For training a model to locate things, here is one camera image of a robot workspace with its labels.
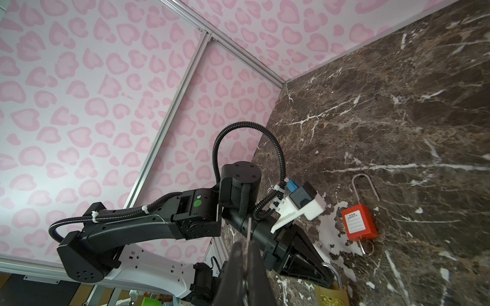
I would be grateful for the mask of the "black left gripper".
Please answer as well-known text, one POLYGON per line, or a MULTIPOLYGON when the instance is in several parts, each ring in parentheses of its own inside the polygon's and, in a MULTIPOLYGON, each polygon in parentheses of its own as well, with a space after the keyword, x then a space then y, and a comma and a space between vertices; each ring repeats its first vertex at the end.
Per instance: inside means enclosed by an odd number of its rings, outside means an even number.
POLYGON ((266 269, 332 288, 334 273, 323 262, 304 230, 296 224, 273 234, 264 249, 266 269))

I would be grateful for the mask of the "red safety padlock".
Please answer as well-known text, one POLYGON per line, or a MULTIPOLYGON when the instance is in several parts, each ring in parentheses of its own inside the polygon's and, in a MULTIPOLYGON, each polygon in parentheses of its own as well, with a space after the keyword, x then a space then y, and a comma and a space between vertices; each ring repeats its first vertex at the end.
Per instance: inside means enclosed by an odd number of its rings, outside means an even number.
POLYGON ((342 210, 341 216, 347 232, 347 238, 352 242, 356 242, 357 244, 360 240, 373 240, 378 237, 378 232, 376 230, 375 223, 373 222, 373 219, 371 217, 370 210, 367 208, 366 205, 363 205, 361 203, 361 197, 359 196, 359 193, 357 191, 356 179, 358 179, 359 177, 367 178, 376 199, 380 201, 380 197, 377 193, 376 187, 367 174, 359 173, 352 177, 352 189, 354 195, 356 196, 358 204, 351 208, 342 210))

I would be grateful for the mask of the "silver red-lock key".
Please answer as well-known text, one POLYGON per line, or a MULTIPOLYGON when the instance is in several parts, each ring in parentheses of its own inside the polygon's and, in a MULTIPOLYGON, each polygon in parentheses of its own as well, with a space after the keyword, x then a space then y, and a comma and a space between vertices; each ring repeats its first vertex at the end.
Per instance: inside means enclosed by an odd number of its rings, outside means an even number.
POLYGON ((372 240, 363 239, 358 242, 363 256, 371 256, 375 252, 375 245, 372 240))

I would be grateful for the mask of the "brass padlock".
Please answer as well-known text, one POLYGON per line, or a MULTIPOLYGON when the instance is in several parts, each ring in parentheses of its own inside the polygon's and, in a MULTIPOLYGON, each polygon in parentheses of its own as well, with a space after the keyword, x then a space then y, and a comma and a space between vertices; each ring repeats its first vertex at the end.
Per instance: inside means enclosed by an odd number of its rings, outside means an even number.
POLYGON ((333 287, 327 289, 318 285, 314 285, 315 296, 318 305, 323 306, 349 306, 349 296, 347 287, 343 285, 341 274, 330 263, 322 264, 326 269, 334 275, 333 287))

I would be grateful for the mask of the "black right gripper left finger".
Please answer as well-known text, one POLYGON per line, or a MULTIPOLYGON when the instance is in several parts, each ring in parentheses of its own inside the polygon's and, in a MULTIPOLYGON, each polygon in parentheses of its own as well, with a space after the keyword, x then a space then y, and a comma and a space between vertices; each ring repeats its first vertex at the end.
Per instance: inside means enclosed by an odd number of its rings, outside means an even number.
POLYGON ((224 275, 214 297, 215 306, 243 305, 244 291, 244 256, 242 243, 233 244, 229 260, 224 269, 224 275))

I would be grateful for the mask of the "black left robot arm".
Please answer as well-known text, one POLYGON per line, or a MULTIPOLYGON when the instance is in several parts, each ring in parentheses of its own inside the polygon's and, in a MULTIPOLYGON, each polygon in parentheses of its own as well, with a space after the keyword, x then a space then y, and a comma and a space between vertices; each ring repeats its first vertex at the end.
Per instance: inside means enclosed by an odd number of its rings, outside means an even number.
POLYGON ((281 182, 269 197, 278 203, 276 219, 263 214, 256 200, 261 178, 253 163, 226 164, 214 187, 169 193, 150 205, 124 210, 108 210, 97 202, 79 218, 55 222, 48 232, 58 243, 67 275, 81 283, 108 279, 143 284, 193 305, 273 305, 269 270, 332 288, 339 277, 294 224, 300 215, 313 219, 323 213, 325 201, 309 183, 284 196, 286 183, 281 182), (219 237, 223 223, 251 244, 247 254, 235 244, 219 276, 205 263, 183 264, 141 247, 148 240, 219 237))

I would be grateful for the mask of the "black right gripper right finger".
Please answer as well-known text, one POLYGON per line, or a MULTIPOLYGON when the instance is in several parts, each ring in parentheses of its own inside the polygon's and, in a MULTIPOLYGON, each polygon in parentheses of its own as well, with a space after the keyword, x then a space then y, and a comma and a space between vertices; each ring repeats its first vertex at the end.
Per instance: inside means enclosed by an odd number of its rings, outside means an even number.
POLYGON ((250 306, 277 305, 259 246, 255 241, 249 243, 246 255, 246 300, 250 306))

